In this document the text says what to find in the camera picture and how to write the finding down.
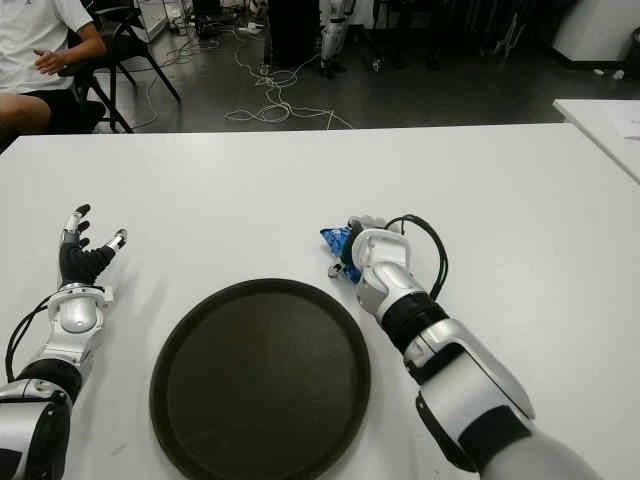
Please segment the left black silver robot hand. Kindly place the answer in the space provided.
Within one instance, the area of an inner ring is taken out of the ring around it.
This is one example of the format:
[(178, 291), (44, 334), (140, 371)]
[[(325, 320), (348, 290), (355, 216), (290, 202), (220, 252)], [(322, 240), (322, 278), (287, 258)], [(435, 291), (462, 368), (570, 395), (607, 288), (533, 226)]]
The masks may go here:
[(82, 234), (90, 222), (84, 217), (91, 210), (89, 204), (77, 207), (65, 222), (58, 248), (58, 287), (94, 285), (116, 254), (126, 245), (128, 232), (119, 229), (103, 246), (87, 250), (90, 241)]

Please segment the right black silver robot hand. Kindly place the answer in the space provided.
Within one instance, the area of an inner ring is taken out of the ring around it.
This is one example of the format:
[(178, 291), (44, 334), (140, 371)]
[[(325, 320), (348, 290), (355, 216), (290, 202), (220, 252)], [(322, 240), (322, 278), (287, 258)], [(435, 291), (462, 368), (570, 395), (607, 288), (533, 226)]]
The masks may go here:
[(371, 284), (408, 287), (412, 282), (408, 272), (409, 244), (401, 239), (402, 234), (404, 231), (391, 226), (391, 221), (368, 215), (350, 217), (344, 227), (322, 230), (321, 235), (336, 258), (328, 276), (337, 278), (342, 274), (358, 283), (365, 271)]

